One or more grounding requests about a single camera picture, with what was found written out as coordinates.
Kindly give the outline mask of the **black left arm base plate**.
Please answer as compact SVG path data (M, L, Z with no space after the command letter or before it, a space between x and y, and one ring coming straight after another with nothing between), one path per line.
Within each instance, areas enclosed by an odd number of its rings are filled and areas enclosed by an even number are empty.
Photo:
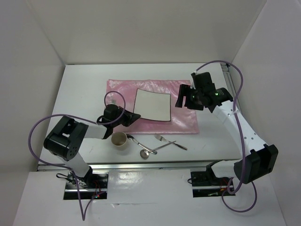
M107 173L96 174L95 179L93 179L89 185L79 180L79 193L81 199L90 200L95 195L97 195L95 200L107 199L108 176ZM65 180L63 199L78 200L77 186L72 173L69 172L67 175L57 173L56 177Z

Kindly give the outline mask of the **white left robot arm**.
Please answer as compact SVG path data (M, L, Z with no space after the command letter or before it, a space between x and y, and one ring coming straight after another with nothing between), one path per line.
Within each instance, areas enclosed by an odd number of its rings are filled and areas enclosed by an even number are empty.
M109 104L103 114L91 125L76 121L74 117L61 114L61 119L44 140L44 148L57 156L74 171L76 182L83 188L93 186L98 176L79 153L85 138L107 139L115 127L129 127L141 116Z

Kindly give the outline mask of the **pink rose satin cloth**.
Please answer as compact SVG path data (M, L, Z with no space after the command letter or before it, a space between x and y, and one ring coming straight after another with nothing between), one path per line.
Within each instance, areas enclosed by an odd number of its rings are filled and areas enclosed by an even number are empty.
M107 104L115 104L134 113L137 89L171 95L171 121L150 121L138 119L129 127L119 125L114 132L127 134L197 134L199 133L197 115L186 107L175 107L181 84L191 85L190 80L108 80L106 92Z

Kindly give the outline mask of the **silver table knife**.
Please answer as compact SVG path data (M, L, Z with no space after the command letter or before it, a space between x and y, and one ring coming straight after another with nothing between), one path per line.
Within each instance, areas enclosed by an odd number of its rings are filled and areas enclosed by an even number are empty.
M145 151L152 153L152 154L157 154L157 151L153 151L151 149L149 149L148 147L144 146L143 144L141 144L138 140L136 140L132 135L127 134L127 138L132 140L134 143L136 143L138 146L142 147Z

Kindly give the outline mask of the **white square plate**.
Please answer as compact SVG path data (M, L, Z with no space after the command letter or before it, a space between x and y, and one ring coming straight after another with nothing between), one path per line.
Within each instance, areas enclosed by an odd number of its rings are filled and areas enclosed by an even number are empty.
M171 121L171 95L137 89L133 111L142 119Z

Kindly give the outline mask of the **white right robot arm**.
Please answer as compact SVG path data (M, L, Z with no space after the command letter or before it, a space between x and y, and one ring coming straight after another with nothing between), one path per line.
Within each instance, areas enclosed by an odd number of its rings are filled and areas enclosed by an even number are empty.
M226 88L216 88L209 72L193 73L193 84L179 88L176 107L191 110L208 109L218 118L239 148L242 158L216 161L206 167L205 179L217 184L221 178L238 178L248 184L273 171L278 149L261 139L240 111Z

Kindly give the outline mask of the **beige paper cup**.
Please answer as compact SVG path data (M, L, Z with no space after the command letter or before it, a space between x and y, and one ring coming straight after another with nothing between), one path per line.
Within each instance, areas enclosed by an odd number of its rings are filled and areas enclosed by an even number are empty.
M127 135L124 132L113 133L111 143L115 149L123 151L127 148Z

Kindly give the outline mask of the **aluminium right side rail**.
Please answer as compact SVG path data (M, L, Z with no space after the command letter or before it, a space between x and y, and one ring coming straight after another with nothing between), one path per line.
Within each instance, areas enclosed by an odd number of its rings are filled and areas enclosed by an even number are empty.
M231 77L231 74L230 74L230 66L226 63L220 63L220 65L221 65L221 68L222 68L222 73L223 73L224 78L225 78L227 89L228 89L229 93L233 97L235 97L236 91L235 91L233 80L232 80L232 77Z

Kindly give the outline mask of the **silver fork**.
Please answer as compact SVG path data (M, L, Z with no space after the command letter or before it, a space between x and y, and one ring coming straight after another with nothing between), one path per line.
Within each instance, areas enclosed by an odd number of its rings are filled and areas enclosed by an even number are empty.
M171 144L177 146L177 147L180 148L180 149L188 150L188 148L186 148L186 147L184 147L184 146L182 146L182 145L180 145L180 144L177 144L176 142L171 142L171 141L165 139L165 138L164 138L163 136L161 136L161 135L155 134L154 137L155 137L157 140L159 140L159 141L171 143Z

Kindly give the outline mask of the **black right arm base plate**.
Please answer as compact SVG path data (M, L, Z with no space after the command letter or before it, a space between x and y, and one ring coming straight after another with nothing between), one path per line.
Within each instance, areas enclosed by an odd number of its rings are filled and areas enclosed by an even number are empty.
M229 178L211 178L205 171L192 171L187 182L192 186L194 198L235 196L227 192Z

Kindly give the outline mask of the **silver spoon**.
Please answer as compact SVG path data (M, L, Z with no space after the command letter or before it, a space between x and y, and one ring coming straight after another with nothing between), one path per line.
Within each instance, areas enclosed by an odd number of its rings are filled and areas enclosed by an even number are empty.
M155 148L155 149L149 149L148 147L146 147L146 146L144 146L144 145L140 145L140 147L142 147L142 150L140 151L140 157L142 158L142 159L144 159L144 160L146 160L146 159L148 159L148 157L149 157L149 154L157 154L157 150L159 150L159 149L162 149L162 148L164 148L164 147L166 147L166 146L168 146L168 145L170 145L170 144L175 144L176 143L176 141L173 141L173 142L171 142L171 143L168 143L168 144L164 144L164 145L162 145L162 146L159 146L159 147L157 147L157 148Z

